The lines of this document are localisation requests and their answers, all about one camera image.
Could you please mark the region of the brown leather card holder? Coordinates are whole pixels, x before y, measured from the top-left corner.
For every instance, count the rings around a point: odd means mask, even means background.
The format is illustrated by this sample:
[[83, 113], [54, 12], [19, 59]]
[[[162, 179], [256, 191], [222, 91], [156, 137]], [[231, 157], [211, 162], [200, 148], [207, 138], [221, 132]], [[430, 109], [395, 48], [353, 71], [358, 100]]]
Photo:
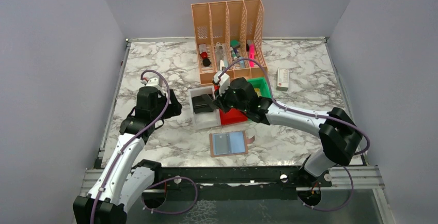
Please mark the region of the brown leather card holder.
[[[229, 142], [228, 154], [216, 154], [215, 137], [217, 135], [227, 134]], [[234, 131], [225, 133], [209, 134], [210, 155], [211, 157], [242, 155], [248, 153], [248, 145], [255, 141], [255, 136], [247, 137], [245, 131]]]

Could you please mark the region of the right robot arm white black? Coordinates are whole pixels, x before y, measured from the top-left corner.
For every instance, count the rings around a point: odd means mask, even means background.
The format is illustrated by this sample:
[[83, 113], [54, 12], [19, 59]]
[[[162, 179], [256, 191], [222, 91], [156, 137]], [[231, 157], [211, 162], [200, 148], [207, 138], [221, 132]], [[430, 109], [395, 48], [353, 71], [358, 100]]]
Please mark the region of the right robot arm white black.
[[341, 108], [293, 109], [273, 98], [259, 96], [243, 77], [222, 79], [215, 85], [213, 105], [224, 113], [235, 109], [256, 123], [291, 127], [319, 137], [322, 148], [311, 154], [298, 172], [298, 180], [304, 186], [313, 185], [335, 165], [349, 165], [358, 154], [358, 145], [365, 136]]

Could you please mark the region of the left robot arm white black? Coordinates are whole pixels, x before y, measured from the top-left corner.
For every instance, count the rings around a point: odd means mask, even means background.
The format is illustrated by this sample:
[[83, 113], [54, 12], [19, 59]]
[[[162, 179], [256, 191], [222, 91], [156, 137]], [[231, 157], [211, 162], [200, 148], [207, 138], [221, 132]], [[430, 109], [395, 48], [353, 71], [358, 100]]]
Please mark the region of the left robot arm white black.
[[126, 185], [134, 160], [155, 131], [155, 123], [178, 116], [181, 111], [172, 89], [139, 89], [136, 105], [120, 125], [117, 146], [107, 166], [86, 196], [77, 196], [73, 203], [77, 223], [126, 223], [128, 199], [139, 190]]

